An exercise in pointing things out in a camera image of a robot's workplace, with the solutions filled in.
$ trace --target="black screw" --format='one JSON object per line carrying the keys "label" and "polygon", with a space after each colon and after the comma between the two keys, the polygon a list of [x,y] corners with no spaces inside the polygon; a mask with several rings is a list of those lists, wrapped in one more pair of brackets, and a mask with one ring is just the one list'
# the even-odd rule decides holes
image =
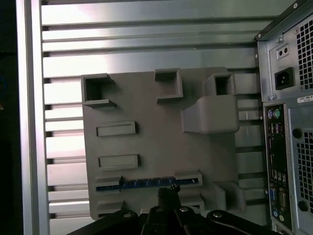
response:
{"label": "black screw", "polygon": [[173,190],[175,192],[179,192],[180,191],[180,186],[179,185],[171,185],[171,190]]}

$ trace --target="rectangular slot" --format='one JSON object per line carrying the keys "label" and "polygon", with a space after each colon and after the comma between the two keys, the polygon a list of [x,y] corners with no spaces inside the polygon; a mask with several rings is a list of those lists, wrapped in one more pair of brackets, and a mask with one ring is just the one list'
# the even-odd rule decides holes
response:
{"label": "rectangular slot", "polygon": [[276,90],[283,90],[294,86],[293,68],[289,67],[275,74]]}
{"label": "rectangular slot", "polygon": [[137,133],[136,123],[134,121],[112,122],[97,127],[97,136],[117,136]]}
{"label": "rectangular slot", "polygon": [[122,170],[138,168],[138,154],[107,156],[99,158],[101,170]]}

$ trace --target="ps/2 port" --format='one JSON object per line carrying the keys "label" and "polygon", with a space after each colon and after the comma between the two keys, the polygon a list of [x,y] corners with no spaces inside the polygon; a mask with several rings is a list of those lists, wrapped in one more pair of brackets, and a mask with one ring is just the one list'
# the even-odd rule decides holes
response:
{"label": "ps/2 port", "polygon": [[276,109],[276,110],[275,110],[274,116],[275,116],[276,118],[279,118],[279,117],[280,117],[280,110],[279,110],[279,109]]}
{"label": "ps/2 port", "polygon": [[272,110],[269,110],[269,111],[268,111],[268,118],[269,118],[269,119],[272,119],[272,117],[273,117],[273,111],[272,111]]}

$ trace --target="ribbed metal wall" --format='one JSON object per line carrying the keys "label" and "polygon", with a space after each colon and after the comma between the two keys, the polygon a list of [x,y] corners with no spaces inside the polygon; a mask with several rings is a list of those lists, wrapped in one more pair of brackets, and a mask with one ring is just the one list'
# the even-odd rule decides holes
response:
{"label": "ribbed metal wall", "polygon": [[263,127],[253,37],[292,0],[162,0],[42,6],[50,230],[92,219],[79,76],[164,68],[226,67],[236,74],[236,133],[245,217],[266,224]]}

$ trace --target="sticker label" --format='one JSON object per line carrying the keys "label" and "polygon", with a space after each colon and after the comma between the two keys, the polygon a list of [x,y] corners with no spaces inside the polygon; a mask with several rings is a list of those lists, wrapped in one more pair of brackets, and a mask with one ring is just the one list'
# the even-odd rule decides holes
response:
{"label": "sticker label", "polygon": [[310,101],[313,101],[313,95],[308,95],[308,96],[297,99],[298,103],[304,103],[304,102],[310,102]]}

